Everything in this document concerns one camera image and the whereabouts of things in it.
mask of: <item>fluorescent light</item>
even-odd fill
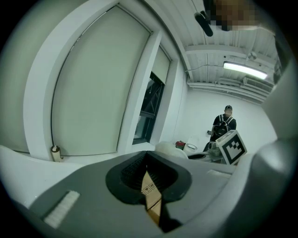
[[[265,79],[267,77],[267,74],[264,73],[264,72],[261,72],[261,71],[256,70],[256,69],[249,68],[247,66],[234,64],[234,63],[224,62],[223,68],[230,69],[230,70],[236,70],[236,71],[243,72],[243,73],[247,73],[247,74],[253,75],[255,77],[258,77],[260,79]]]

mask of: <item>ceiling beam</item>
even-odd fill
[[[204,88],[193,88],[193,90],[198,90],[198,91],[203,91],[203,92],[210,92],[210,93],[219,93],[219,94],[223,94],[223,95],[226,95],[226,96],[229,96],[229,97],[234,97],[234,98],[237,98],[237,99],[241,99],[241,100],[244,100],[246,102],[250,102],[250,103],[253,103],[253,104],[256,104],[256,105],[261,105],[262,104],[262,101],[258,101],[257,102],[254,102],[254,101],[250,101],[250,100],[247,100],[247,99],[244,99],[244,98],[241,98],[241,97],[237,97],[236,95],[233,95],[233,94],[230,94],[229,92],[218,92],[218,91],[213,91],[213,90],[208,90],[208,89],[204,89]]]
[[[258,100],[262,100],[265,101],[266,97],[258,94],[258,93],[254,93],[239,87],[234,87],[234,86],[227,86],[227,85],[214,85],[212,83],[192,83],[192,82],[187,82],[187,84],[190,87],[196,87],[196,88],[208,88],[208,89],[218,89],[218,90],[226,90],[232,93],[238,93],[247,97],[251,97],[254,99],[258,99]]]
[[[247,55],[250,53],[249,50],[234,46],[222,46],[222,45],[198,45],[198,46],[187,46],[185,48],[185,53],[189,54],[226,54],[233,55],[236,57],[240,57],[246,59]],[[274,69],[276,61],[268,56],[256,53],[257,58],[254,62],[257,62],[261,65],[267,66],[271,69]]]

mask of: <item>dark window glass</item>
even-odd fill
[[[133,144],[150,142],[164,84],[151,73],[144,96]]]

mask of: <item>person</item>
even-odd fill
[[[229,128],[231,130],[236,130],[237,127],[237,122],[236,119],[232,117],[233,115],[233,107],[231,105],[227,105],[224,109],[224,114],[218,115],[214,122],[213,122],[213,127],[212,127],[212,132],[211,132],[211,138],[210,141],[207,143],[207,145],[204,148],[204,152],[208,151],[208,147],[209,147],[209,143],[212,141],[214,142],[215,140],[213,140],[212,136],[214,134],[214,130],[215,130],[215,126],[219,125],[221,121],[225,121],[229,124]]]

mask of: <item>white wall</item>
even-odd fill
[[[185,111],[185,106],[187,103],[187,96],[188,96],[188,92],[189,92],[189,86],[187,85],[186,78],[187,78],[187,75],[184,74],[182,88],[181,88],[181,85],[177,85],[176,90],[175,90],[175,92],[176,92],[175,98],[180,99],[180,106],[178,109],[178,115],[177,115],[176,123],[175,123],[175,131],[174,131],[174,136],[172,139],[173,143],[180,141],[179,128],[184,120],[184,111]]]
[[[85,1],[39,1],[8,39],[0,55],[0,145],[28,152],[23,124],[23,99],[31,65],[55,26]]]
[[[180,110],[183,111],[187,95],[186,74],[180,60],[170,63],[167,83],[163,90],[150,143],[156,145],[161,141],[172,142],[179,121]]]
[[[210,140],[207,131],[212,129],[214,119],[224,113],[227,105],[233,107],[237,130],[248,153],[255,153],[261,146],[277,139],[276,133],[261,106],[226,95],[189,89],[181,121],[177,125],[175,139],[187,142],[190,136],[198,136],[199,151]]]

